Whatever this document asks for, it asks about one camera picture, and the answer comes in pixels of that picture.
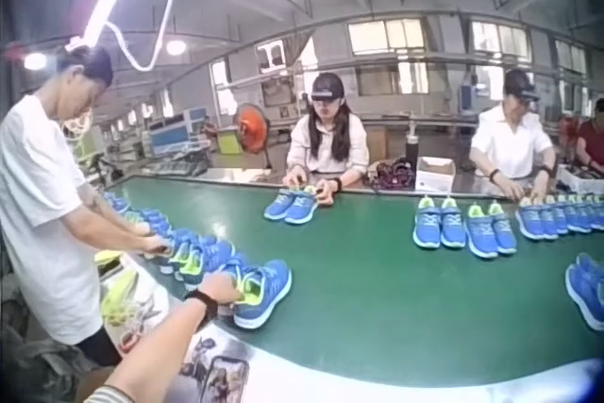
white t-shirt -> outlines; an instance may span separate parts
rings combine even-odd
[[[0,125],[0,223],[27,305],[64,344],[103,326],[94,249],[60,221],[82,204],[84,182],[59,125],[26,96]]]
[[[317,129],[322,133],[323,139],[319,145],[317,157],[310,154],[309,115],[303,116],[292,131],[292,146],[287,155],[288,167],[300,164],[311,172],[325,174],[342,173],[348,169],[356,169],[363,174],[369,165],[369,149],[367,148],[367,133],[361,119],[352,113],[348,119],[350,134],[350,152],[348,160],[338,162],[331,156],[331,143],[333,131],[327,131],[317,123]]]
[[[534,153],[552,146],[539,115],[527,113],[514,133],[506,122],[501,105],[482,112],[472,148],[487,155],[499,171],[509,178],[522,178],[532,171]]]

man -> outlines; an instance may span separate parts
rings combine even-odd
[[[120,355],[103,328],[99,249],[165,252],[147,224],[122,219],[86,183],[59,125],[81,116],[111,85],[105,49],[61,49],[56,75],[0,125],[0,223],[29,308],[55,340],[99,365]]]
[[[577,159],[581,164],[604,173],[604,98],[596,101],[594,118],[579,128]]]
[[[541,202],[553,177],[556,152],[544,133],[539,115],[530,112],[539,96],[521,70],[506,73],[504,94],[501,104],[480,114],[470,160],[476,164],[479,175],[488,177],[504,195],[518,201],[525,192],[514,180],[529,176],[533,154],[540,153],[543,165],[534,179],[530,197]]]

worker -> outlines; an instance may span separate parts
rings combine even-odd
[[[579,127],[577,160],[604,174],[604,98],[596,101],[594,118]]]
[[[290,188],[307,183],[307,171],[335,174],[316,186],[317,202],[333,204],[333,195],[367,172],[369,150],[361,119],[346,102],[344,84],[333,73],[322,73],[312,84],[309,113],[292,131],[283,184]]]
[[[0,124],[0,223],[25,302],[58,342],[102,366],[121,357],[103,327],[94,253],[166,253],[147,224],[130,224],[86,182],[59,127],[111,85],[102,47],[61,48],[57,71]]]
[[[543,165],[537,170],[530,199],[543,202],[554,176],[556,153],[539,115],[531,112],[539,96],[529,76],[518,69],[505,74],[503,89],[503,101],[478,117],[470,160],[479,176],[488,177],[504,195],[518,201],[525,195],[518,180],[533,172],[533,155],[541,154]]]

white box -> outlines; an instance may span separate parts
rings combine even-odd
[[[558,166],[557,179],[574,193],[604,194],[604,179],[583,179],[570,173],[566,165]]]
[[[415,190],[427,193],[451,193],[455,180],[455,162],[445,158],[420,157],[415,173]]]

cap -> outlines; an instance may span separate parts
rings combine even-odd
[[[523,103],[539,101],[535,86],[530,83],[529,76],[522,70],[509,70],[503,82],[503,92],[513,94]]]
[[[335,101],[344,98],[344,84],[338,75],[321,73],[312,83],[312,101]]]

